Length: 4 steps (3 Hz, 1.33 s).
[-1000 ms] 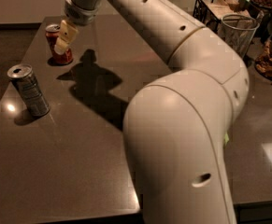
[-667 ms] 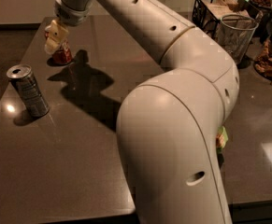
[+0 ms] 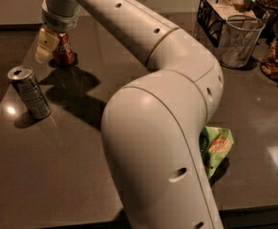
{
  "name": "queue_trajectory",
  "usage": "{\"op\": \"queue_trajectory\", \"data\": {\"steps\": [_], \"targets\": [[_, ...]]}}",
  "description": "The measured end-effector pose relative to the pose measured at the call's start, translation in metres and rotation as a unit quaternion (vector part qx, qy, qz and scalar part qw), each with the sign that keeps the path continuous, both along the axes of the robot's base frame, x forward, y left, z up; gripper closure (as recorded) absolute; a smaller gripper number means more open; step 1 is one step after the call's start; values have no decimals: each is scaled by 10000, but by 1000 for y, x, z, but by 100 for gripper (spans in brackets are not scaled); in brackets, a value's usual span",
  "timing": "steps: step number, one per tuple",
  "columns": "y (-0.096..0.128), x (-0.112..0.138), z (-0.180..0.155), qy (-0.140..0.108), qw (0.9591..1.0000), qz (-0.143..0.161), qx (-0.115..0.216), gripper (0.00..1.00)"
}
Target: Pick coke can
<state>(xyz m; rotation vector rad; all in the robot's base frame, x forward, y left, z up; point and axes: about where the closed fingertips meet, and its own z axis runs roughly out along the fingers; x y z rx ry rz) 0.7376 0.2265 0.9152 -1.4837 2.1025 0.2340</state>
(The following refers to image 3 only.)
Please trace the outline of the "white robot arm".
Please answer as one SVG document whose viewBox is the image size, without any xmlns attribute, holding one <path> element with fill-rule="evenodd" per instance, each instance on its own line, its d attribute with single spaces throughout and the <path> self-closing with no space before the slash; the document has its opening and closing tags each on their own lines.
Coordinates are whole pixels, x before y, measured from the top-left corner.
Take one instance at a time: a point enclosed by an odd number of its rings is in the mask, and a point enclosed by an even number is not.
<svg viewBox="0 0 278 229">
<path fill-rule="evenodd" d="M 107 163 L 132 229 L 224 229 L 199 136 L 224 89 L 215 56 L 136 0 L 44 0 L 53 31 L 89 12 L 148 70 L 118 90 L 101 120 Z"/>
</svg>

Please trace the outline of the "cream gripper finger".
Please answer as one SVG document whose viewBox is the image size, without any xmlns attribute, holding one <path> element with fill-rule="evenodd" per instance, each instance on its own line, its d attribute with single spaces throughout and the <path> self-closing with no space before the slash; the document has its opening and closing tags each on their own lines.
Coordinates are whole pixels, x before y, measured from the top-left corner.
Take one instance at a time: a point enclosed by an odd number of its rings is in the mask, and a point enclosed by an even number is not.
<svg viewBox="0 0 278 229">
<path fill-rule="evenodd" d="M 37 38 L 35 60 L 42 64 L 47 61 L 59 44 L 57 34 L 48 27 L 42 27 Z"/>
</svg>

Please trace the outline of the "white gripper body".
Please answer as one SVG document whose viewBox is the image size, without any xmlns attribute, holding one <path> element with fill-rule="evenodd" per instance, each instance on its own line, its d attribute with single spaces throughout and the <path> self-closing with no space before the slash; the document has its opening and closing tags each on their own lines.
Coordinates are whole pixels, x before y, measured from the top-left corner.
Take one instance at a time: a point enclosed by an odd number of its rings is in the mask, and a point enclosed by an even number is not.
<svg viewBox="0 0 278 229">
<path fill-rule="evenodd" d="M 72 30 L 78 20 L 80 7 L 77 2 L 69 1 L 61 12 L 54 11 L 47 0 L 42 3 L 42 19 L 52 31 L 67 32 Z"/>
</svg>

